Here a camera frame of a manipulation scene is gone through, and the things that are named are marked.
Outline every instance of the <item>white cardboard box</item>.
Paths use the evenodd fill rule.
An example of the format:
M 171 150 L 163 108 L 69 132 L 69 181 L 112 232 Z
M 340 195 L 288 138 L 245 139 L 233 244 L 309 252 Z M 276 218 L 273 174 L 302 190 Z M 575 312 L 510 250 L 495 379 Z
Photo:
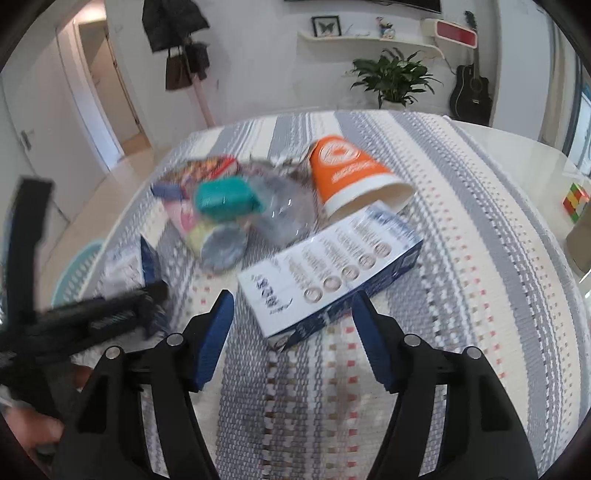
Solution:
M 357 291 L 371 296 L 410 270 L 422 244 L 375 202 L 253 265 L 238 281 L 262 334 L 283 350 L 340 318 Z

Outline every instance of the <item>orange paper cup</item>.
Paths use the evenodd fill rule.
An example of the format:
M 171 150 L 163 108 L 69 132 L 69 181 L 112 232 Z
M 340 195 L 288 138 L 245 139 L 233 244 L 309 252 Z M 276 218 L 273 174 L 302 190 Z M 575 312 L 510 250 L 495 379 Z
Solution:
M 382 200 L 399 212 L 414 194 L 412 185 L 342 137 L 318 141 L 310 155 L 316 189 L 331 221 Z

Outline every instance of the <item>pink package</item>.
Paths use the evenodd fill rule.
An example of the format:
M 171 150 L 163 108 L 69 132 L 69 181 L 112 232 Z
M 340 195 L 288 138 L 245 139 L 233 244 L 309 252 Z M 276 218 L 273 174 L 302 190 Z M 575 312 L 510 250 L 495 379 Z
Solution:
M 185 238 L 199 221 L 200 215 L 195 212 L 193 202 L 189 200 L 171 200 L 169 202 L 162 202 L 166 213 L 173 225 L 176 227 L 181 235 L 181 238 Z

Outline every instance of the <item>white floating shelf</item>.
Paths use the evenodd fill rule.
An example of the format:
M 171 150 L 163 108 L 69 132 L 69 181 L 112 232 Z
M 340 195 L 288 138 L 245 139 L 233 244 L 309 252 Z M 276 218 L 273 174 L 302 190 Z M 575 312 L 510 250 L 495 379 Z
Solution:
M 397 43 L 399 45 L 410 45 L 415 47 L 417 50 L 422 50 L 428 56 L 432 58 L 445 58 L 443 52 L 435 45 L 429 43 L 421 43 L 417 41 L 405 40 L 402 38 L 379 38 L 379 37 L 369 37 L 369 36 L 362 36 L 362 35 L 344 35 L 341 37 L 315 37 L 310 35 L 307 32 L 302 32 L 301 30 L 298 32 L 298 35 L 306 41 L 312 42 L 322 42 L 322 41 L 373 41 L 373 42 L 383 42 L 383 43 Z

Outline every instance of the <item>picture frame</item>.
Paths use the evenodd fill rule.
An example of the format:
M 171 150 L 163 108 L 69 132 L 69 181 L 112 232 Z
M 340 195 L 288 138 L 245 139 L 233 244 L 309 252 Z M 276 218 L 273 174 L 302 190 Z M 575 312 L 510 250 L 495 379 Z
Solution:
M 343 32 L 340 29 L 338 15 L 325 15 L 312 17 L 312 28 L 315 37 L 341 37 Z

